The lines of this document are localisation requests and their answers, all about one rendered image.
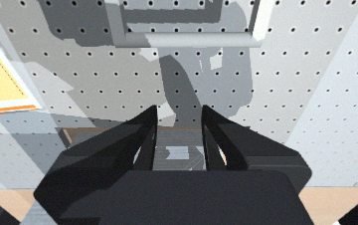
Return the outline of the dark grey gel imager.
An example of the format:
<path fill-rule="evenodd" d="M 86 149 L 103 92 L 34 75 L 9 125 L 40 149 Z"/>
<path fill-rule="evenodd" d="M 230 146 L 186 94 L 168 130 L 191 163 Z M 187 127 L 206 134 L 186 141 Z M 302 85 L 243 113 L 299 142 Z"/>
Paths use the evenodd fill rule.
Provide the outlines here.
<path fill-rule="evenodd" d="M 255 0 L 248 32 L 128 32 L 123 0 L 104 0 L 115 48 L 260 48 L 274 0 Z"/>

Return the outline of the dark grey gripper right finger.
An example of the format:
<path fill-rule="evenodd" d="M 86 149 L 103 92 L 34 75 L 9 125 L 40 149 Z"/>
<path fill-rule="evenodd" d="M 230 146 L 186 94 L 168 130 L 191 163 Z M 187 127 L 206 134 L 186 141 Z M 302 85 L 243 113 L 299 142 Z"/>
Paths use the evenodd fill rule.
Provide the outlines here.
<path fill-rule="evenodd" d="M 312 176 L 298 151 L 225 118 L 207 105 L 202 106 L 201 125 L 207 170 L 280 171 L 297 194 Z"/>

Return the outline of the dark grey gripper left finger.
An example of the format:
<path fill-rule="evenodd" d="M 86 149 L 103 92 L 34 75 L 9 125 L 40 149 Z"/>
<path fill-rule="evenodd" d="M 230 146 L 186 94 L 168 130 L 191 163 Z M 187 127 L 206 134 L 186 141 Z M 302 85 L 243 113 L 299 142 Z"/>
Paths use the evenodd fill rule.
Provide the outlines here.
<path fill-rule="evenodd" d="M 153 105 L 138 116 L 62 151 L 49 170 L 53 168 L 152 170 L 157 125 L 157 105 Z M 133 164 L 139 148 L 140 151 Z"/>

